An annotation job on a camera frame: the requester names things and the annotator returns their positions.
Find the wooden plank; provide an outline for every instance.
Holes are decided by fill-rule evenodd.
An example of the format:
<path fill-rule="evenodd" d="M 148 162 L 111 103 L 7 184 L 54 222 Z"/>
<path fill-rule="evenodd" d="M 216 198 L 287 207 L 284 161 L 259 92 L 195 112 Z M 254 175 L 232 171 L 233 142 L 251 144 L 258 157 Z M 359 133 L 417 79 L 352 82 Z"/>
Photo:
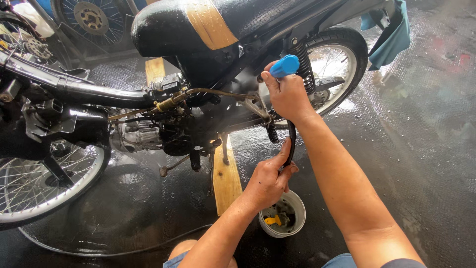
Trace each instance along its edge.
<path fill-rule="evenodd" d="M 162 81 L 162 78 L 165 76 L 164 60 L 162 58 L 156 58 L 146 61 L 146 76 L 147 86 L 151 81 Z"/>
<path fill-rule="evenodd" d="M 230 161 L 229 165 L 223 163 L 222 146 L 215 149 L 213 163 L 213 188 L 215 190 L 218 216 L 221 216 L 231 203 L 243 193 L 230 138 L 228 138 L 227 150 L 228 160 Z"/>
<path fill-rule="evenodd" d="M 160 0 L 146 0 L 147 5 L 150 5 L 152 3 L 158 2 Z"/>

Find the brake disc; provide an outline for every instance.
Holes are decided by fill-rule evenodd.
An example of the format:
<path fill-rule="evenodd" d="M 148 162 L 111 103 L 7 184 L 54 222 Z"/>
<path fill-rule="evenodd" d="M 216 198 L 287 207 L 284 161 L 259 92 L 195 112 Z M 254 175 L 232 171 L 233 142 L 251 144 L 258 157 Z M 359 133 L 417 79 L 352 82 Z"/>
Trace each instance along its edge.
<path fill-rule="evenodd" d="M 109 30 L 108 17 L 93 3 L 79 2 L 74 7 L 74 18 L 90 34 L 103 35 Z"/>

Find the hand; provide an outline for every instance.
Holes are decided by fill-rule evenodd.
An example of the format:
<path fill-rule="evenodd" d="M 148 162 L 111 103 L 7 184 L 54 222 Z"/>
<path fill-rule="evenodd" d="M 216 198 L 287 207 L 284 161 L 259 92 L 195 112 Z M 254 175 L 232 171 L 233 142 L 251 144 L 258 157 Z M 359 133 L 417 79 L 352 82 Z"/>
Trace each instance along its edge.
<path fill-rule="evenodd" d="M 261 73 L 261 77 L 269 89 L 270 101 L 274 110 L 294 123 L 309 116 L 316 116 L 317 113 L 309 102 L 300 76 L 293 74 L 278 78 L 279 83 L 276 78 L 271 76 L 269 69 L 276 62 L 268 64 L 264 72 Z"/>
<path fill-rule="evenodd" d="M 275 204 L 283 191 L 289 191 L 288 180 L 299 168 L 292 162 L 281 173 L 278 170 L 288 159 L 290 149 L 291 139 L 287 137 L 278 155 L 258 163 L 241 196 L 246 206 L 259 212 Z"/>

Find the rear shock absorber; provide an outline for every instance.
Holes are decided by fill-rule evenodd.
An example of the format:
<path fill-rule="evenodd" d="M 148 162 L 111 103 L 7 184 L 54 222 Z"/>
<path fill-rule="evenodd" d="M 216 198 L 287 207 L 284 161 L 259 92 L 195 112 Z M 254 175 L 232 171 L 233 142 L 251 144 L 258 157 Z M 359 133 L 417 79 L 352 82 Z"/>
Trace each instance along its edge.
<path fill-rule="evenodd" d="M 304 39 L 296 44 L 293 48 L 288 50 L 288 53 L 291 55 L 296 55 L 299 59 L 299 69 L 296 74 L 302 77 L 304 80 L 304 88 L 306 93 L 311 95 L 316 90 L 316 82 L 314 81 L 314 73 L 312 72 L 311 61 L 307 54 L 306 45 L 304 44 Z"/>

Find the rear wheel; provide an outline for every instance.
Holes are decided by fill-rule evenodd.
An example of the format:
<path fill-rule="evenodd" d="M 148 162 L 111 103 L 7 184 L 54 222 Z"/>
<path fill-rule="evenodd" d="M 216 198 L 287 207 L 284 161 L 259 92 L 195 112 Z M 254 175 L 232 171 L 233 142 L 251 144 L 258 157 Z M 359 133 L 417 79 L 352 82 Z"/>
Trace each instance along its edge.
<path fill-rule="evenodd" d="M 316 112 L 326 115 L 341 104 L 357 87 L 368 63 L 365 39 L 351 27 L 336 25 L 305 40 L 315 80 L 340 76 L 345 82 L 309 96 Z M 286 121 L 277 122 L 287 128 Z"/>
<path fill-rule="evenodd" d="M 0 159 L 0 230 L 39 220 L 71 202 L 101 176 L 110 158 L 110 150 L 65 140 L 53 142 L 51 154 L 73 186 L 59 184 L 40 161 Z"/>

